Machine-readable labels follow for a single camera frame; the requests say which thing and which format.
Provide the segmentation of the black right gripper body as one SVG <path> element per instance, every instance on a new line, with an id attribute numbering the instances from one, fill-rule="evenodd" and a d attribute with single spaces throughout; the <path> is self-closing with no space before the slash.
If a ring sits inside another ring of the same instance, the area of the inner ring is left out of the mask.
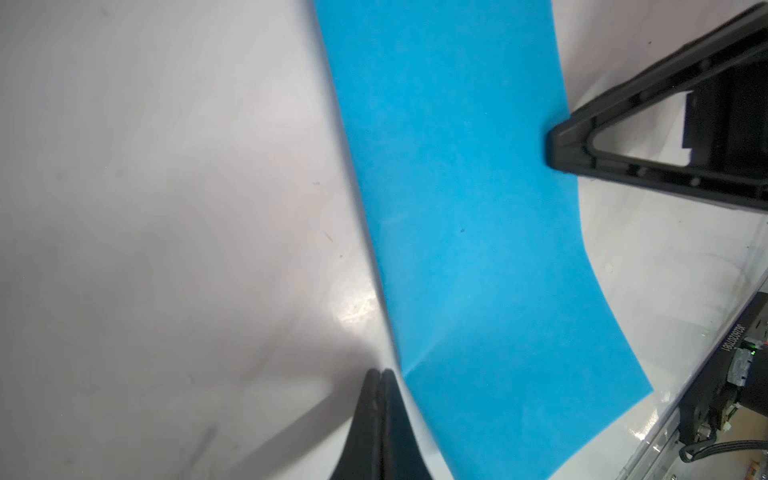
<path id="1" fill-rule="evenodd" d="M 767 61 L 740 63 L 686 96 L 689 165 L 724 174 L 767 172 Z"/>

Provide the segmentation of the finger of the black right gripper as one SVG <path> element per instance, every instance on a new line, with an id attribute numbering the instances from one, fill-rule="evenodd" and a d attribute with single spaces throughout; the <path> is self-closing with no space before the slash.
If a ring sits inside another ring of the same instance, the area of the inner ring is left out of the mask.
<path id="1" fill-rule="evenodd" d="M 564 173 L 744 210 L 767 207 L 765 174 L 724 174 L 598 148 L 597 136 L 740 63 L 767 61 L 767 5 L 759 2 L 598 95 L 546 137 L 547 165 Z"/>

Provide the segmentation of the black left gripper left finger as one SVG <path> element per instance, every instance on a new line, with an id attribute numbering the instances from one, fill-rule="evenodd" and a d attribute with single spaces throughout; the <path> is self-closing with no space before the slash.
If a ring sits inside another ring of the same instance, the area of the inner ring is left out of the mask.
<path id="1" fill-rule="evenodd" d="M 366 372 L 340 459 L 331 480 L 381 479 L 381 372 Z"/>

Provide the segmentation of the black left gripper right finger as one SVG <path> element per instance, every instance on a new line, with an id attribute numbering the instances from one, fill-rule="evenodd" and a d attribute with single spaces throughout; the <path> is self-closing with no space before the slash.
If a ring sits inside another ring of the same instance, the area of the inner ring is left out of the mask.
<path id="1" fill-rule="evenodd" d="M 397 378 L 391 369 L 384 370 L 381 375 L 380 410 L 381 478 L 432 480 L 419 450 Z"/>

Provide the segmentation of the blue square paper sheet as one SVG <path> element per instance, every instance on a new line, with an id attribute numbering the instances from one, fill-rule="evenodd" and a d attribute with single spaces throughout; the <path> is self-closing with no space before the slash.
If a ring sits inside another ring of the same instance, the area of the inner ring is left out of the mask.
<path id="1" fill-rule="evenodd" d="M 408 388 L 457 479 L 547 479 L 651 392 L 586 254 L 547 1 L 318 1 Z"/>

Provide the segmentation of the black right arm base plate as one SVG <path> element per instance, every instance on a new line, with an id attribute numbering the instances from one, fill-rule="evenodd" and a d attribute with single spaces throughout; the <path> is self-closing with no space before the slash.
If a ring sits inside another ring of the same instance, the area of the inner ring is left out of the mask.
<path id="1" fill-rule="evenodd" d="M 717 441 L 717 435 L 740 407 L 767 416 L 765 292 L 756 293 L 742 310 L 679 402 L 681 461 L 692 463 L 724 453 L 765 451 L 765 440 Z"/>

